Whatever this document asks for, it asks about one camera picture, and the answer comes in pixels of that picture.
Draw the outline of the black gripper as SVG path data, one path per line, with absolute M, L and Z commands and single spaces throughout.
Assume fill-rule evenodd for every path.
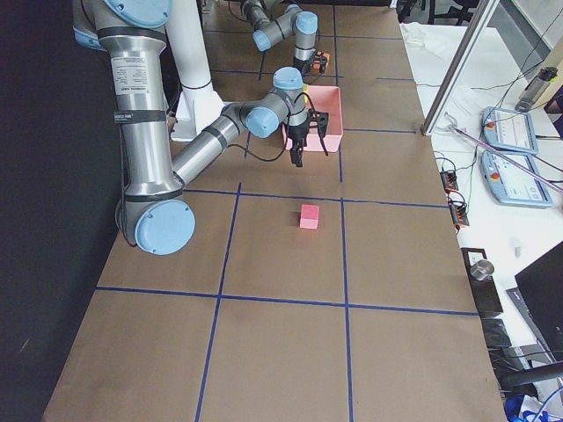
M 305 76 L 311 70 L 312 64 L 312 58 L 306 60 L 295 58 L 295 68 L 300 72 L 302 76 Z
M 310 131 L 310 122 L 304 120 L 299 125 L 288 126 L 288 136 L 292 141 L 290 147 L 291 163 L 297 167 L 303 167 L 303 148 L 307 146 L 307 135 Z

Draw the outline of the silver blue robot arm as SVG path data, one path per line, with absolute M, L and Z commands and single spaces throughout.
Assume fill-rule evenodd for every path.
M 252 26 L 252 39 L 261 53 L 294 36 L 293 67 L 305 75 L 311 70 L 317 53 L 318 16 L 312 11 L 304 11 L 299 4 L 289 3 L 282 15 L 270 18 L 268 13 L 281 3 L 246 0 L 240 2 L 240 11 Z
M 264 98 L 225 104 L 213 87 L 194 1 L 75 1 L 77 42 L 108 54 L 128 169 L 116 209 L 125 240 L 155 255 L 183 248 L 195 229 L 195 216 L 181 196 L 186 185 L 212 164 L 244 132 L 260 138 L 285 127 L 291 152 L 300 157 L 310 124 L 304 105 L 303 71 L 311 63 L 318 20 L 298 5 L 270 19 L 268 1 L 245 1 L 242 12 L 253 39 L 268 50 L 284 38 L 295 40 L 295 58 L 274 73 Z M 170 48 L 179 76 L 179 101 L 187 110 L 188 143 L 170 151 L 168 105 L 160 55 Z

